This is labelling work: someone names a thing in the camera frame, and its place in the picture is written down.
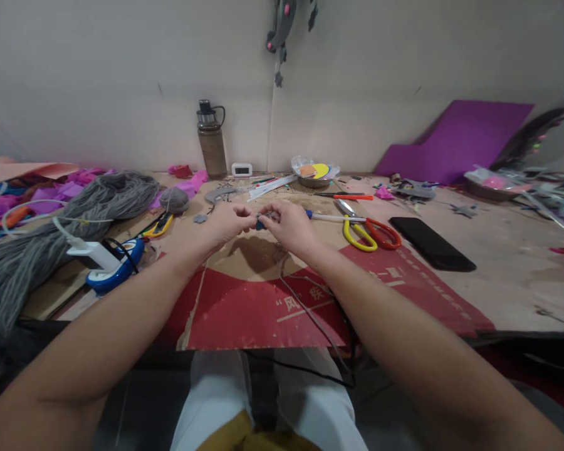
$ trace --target metal bowl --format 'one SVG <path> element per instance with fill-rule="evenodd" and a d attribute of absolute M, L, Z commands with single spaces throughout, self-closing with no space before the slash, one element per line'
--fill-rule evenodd
<path fill-rule="evenodd" d="M 299 183 L 308 188 L 325 188 L 330 185 L 332 179 L 310 179 L 309 177 L 302 177 L 297 175 Z"/>
<path fill-rule="evenodd" d="M 474 194 L 477 197 L 494 200 L 495 202 L 506 202 L 507 200 L 512 200 L 520 195 L 520 193 L 513 193 L 510 191 L 485 187 L 473 182 L 470 179 L 466 179 L 466 191 L 468 191 L 470 194 Z"/>

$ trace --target forearm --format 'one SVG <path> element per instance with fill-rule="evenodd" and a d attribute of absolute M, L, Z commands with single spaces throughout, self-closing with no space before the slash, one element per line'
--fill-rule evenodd
<path fill-rule="evenodd" d="M 436 319 L 337 251 L 302 257 L 332 288 L 368 352 L 421 410 L 468 422 L 540 416 Z"/>
<path fill-rule="evenodd" d="M 72 322 L 8 390 L 75 403 L 106 395 L 150 346 L 208 253 L 200 243 L 188 244 L 120 285 Z"/>

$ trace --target water bottle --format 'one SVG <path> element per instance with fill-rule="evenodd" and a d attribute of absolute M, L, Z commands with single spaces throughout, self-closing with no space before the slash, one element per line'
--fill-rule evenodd
<path fill-rule="evenodd" d="M 222 180 L 227 176 L 224 139 L 221 135 L 221 126 L 226 120 L 226 109 L 223 106 L 211 106 L 209 100 L 199 100 L 199 108 L 200 110 L 196 112 L 198 119 L 196 128 L 207 174 L 211 180 Z M 217 120 L 215 108 L 221 108 L 223 111 L 221 123 Z"/>

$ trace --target white stick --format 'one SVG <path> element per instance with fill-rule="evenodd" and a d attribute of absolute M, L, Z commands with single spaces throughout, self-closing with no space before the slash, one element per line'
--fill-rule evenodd
<path fill-rule="evenodd" d="M 351 221 L 355 221 L 355 222 L 365 222 L 366 218 L 354 218 L 354 217 L 344 217 L 344 216 L 332 216 L 332 215 L 320 215 L 317 213 L 312 213 L 311 214 L 311 218 L 312 219 L 324 219 L 324 220 L 333 220 L 333 221 L 346 221 L 346 220 L 351 220 Z"/>
<path fill-rule="evenodd" d="M 273 191 L 274 189 L 280 188 L 281 186 L 287 185 L 291 182 L 296 180 L 296 175 L 289 175 L 287 177 L 283 177 L 282 179 L 275 180 L 274 182 L 270 182 L 262 187 L 257 187 L 250 191 L 251 196 L 247 202 L 257 199 L 261 197 L 267 192 Z"/>

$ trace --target white wall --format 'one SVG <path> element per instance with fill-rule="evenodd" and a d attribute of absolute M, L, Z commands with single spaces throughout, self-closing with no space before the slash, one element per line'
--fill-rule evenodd
<path fill-rule="evenodd" d="M 280 90 L 268 0 L 0 0 L 0 153 L 199 168 L 210 98 L 229 112 L 228 164 L 302 153 L 365 171 L 453 99 L 564 100 L 564 0 L 319 4 L 307 33 L 300 0 Z"/>
<path fill-rule="evenodd" d="M 274 92 L 270 168 L 297 153 L 370 171 L 454 99 L 564 99 L 564 0 L 324 0 Z"/>
<path fill-rule="evenodd" d="M 208 98 L 227 108 L 228 161 L 265 169 L 272 11 L 263 0 L 0 0 L 0 153 L 204 167 L 195 112 Z"/>

